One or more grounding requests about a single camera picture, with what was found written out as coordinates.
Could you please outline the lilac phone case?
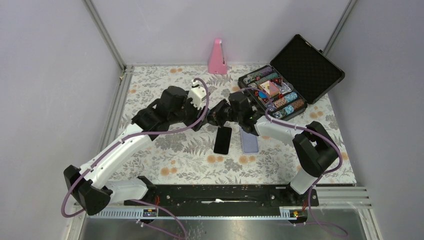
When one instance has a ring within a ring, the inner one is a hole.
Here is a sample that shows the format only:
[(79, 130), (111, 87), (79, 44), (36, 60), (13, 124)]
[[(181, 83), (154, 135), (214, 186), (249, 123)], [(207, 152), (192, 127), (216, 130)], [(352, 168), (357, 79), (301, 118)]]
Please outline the lilac phone case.
[(257, 136), (245, 132), (240, 128), (241, 148), (244, 154), (257, 154), (259, 152), (259, 144)]

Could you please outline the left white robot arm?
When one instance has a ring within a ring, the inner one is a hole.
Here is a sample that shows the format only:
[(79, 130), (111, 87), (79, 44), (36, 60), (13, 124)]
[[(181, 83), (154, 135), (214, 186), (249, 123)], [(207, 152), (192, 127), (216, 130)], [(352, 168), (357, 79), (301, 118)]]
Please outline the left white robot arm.
[(155, 192), (142, 180), (112, 183), (110, 176), (139, 148), (160, 135), (173, 134), (171, 125), (184, 123), (186, 129), (198, 126), (208, 113), (209, 95), (208, 88), (200, 85), (190, 90), (166, 88), (160, 98), (139, 110), (126, 129), (97, 156), (63, 171), (68, 192), (62, 206), (73, 197), (82, 208), (77, 214), (92, 216), (114, 202), (137, 199), (144, 206), (152, 204)]

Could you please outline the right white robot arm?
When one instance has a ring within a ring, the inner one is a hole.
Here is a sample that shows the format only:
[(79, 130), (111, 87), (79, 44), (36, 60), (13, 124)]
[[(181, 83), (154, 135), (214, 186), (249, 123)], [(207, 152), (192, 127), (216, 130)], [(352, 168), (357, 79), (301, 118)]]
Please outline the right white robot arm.
[(270, 137), (294, 147), (301, 170), (289, 182), (287, 201), (301, 205), (306, 192), (326, 173), (336, 159), (342, 159), (341, 151), (324, 127), (317, 121), (298, 126), (270, 117), (253, 109), (242, 92), (234, 92), (221, 100), (207, 113), (207, 122), (222, 127), (227, 122), (237, 123), (246, 133)]

